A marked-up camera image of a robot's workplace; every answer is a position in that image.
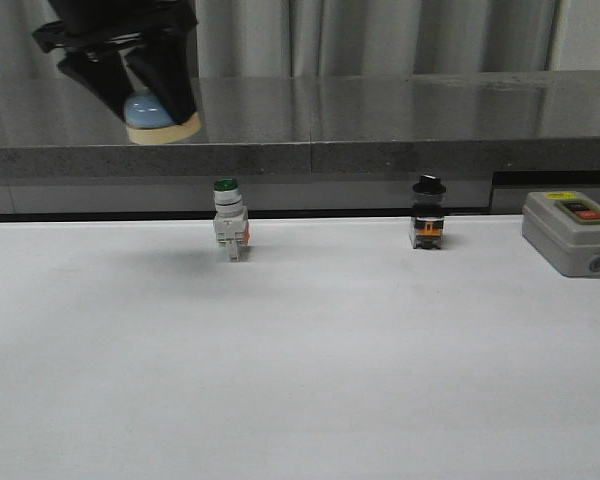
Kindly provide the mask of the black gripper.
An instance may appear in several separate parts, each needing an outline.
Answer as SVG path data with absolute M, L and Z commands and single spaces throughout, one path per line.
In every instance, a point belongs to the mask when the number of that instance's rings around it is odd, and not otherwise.
M 125 61 L 133 74 L 159 100 L 175 124 L 196 113 L 186 58 L 186 37 L 197 25 L 187 1 L 52 1 L 56 21 L 32 32 L 48 53 L 64 48 L 82 51 L 131 50 Z M 109 52 L 92 59 L 85 52 L 68 52 L 57 67 L 82 85 L 119 120 L 131 95 L 131 81 L 122 58 Z

